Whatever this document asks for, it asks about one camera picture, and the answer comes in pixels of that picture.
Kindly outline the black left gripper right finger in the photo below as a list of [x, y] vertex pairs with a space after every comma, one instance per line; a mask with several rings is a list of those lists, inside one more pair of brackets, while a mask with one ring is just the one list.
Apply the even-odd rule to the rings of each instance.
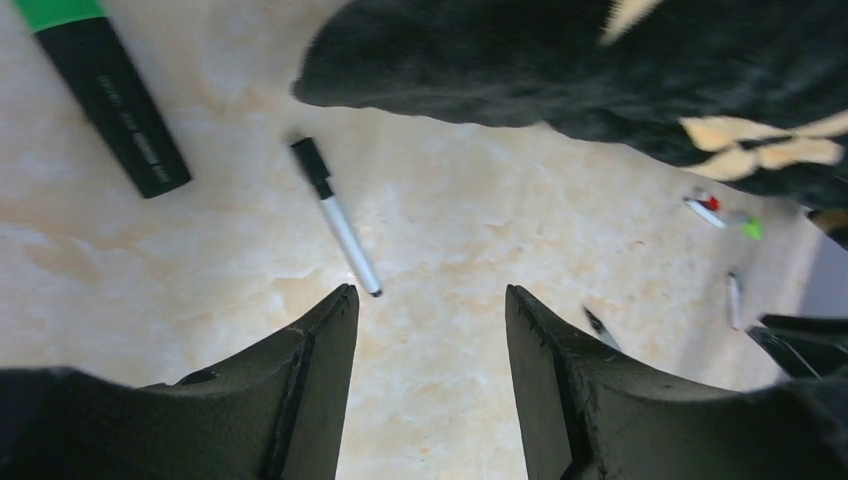
[[734, 392], [646, 365], [505, 292], [513, 390], [532, 479], [843, 479], [847, 380]]

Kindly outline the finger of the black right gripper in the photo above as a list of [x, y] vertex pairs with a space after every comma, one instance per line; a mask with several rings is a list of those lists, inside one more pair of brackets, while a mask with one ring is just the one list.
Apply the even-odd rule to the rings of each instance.
[[748, 327], [790, 378], [847, 377], [847, 319], [764, 315]]

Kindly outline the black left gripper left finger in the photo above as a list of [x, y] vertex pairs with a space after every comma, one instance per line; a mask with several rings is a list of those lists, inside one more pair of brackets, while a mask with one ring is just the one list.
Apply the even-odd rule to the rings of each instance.
[[1, 373], [5, 479], [332, 479], [357, 341], [343, 284], [299, 320], [175, 384], [71, 367]]

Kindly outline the grey checkered pen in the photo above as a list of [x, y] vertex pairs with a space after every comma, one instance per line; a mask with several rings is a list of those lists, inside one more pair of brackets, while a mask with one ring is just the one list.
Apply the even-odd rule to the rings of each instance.
[[606, 328], [604, 323], [592, 311], [590, 311], [586, 306], [583, 307], [583, 311], [584, 311], [584, 313], [585, 313], [585, 315], [586, 315], [586, 317], [587, 317], [587, 319], [590, 323], [590, 326], [595, 331], [598, 338], [605, 345], [607, 345], [607, 346], [609, 346], [609, 347], [611, 347], [611, 348], [613, 348], [617, 351], [620, 351], [621, 350], [620, 345], [617, 343], [617, 341], [612, 336], [610, 331]]

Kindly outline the white marker with red tip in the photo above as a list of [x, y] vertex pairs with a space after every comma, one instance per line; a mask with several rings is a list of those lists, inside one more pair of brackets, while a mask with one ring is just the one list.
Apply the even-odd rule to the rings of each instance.
[[735, 331], [743, 329], [741, 315], [742, 289], [738, 277], [734, 272], [729, 272], [726, 277], [727, 287], [727, 314], [730, 327]]

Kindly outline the white marker with black cap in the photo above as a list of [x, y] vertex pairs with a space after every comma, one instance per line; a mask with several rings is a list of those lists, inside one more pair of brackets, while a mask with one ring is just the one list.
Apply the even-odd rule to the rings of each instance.
[[379, 298], [384, 293], [382, 283], [332, 188], [330, 171], [317, 144], [312, 138], [305, 137], [292, 143], [290, 149], [317, 195], [319, 206], [351, 270], [368, 294]]

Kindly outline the black marker with green tip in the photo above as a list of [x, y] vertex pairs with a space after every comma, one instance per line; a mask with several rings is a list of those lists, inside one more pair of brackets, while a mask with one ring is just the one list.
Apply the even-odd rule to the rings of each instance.
[[138, 193], [150, 199], [188, 184], [188, 165], [101, 5], [14, 6]]

